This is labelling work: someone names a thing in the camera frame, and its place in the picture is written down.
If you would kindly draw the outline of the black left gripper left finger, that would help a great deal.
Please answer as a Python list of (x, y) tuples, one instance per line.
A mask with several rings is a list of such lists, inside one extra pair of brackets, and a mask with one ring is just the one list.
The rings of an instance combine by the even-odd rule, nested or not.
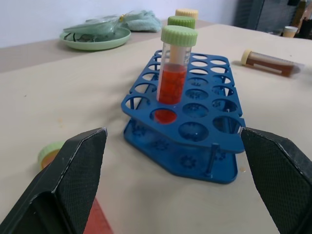
[(2, 234), (81, 234), (100, 179), (106, 128), (68, 139), (0, 225)]

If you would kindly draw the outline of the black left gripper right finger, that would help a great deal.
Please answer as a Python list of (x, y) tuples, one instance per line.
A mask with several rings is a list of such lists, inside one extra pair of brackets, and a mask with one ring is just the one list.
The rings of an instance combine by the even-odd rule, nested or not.
[(288, 138), (240, 133), (255, 187), (281, 234), (312, 232), (312, 162)]

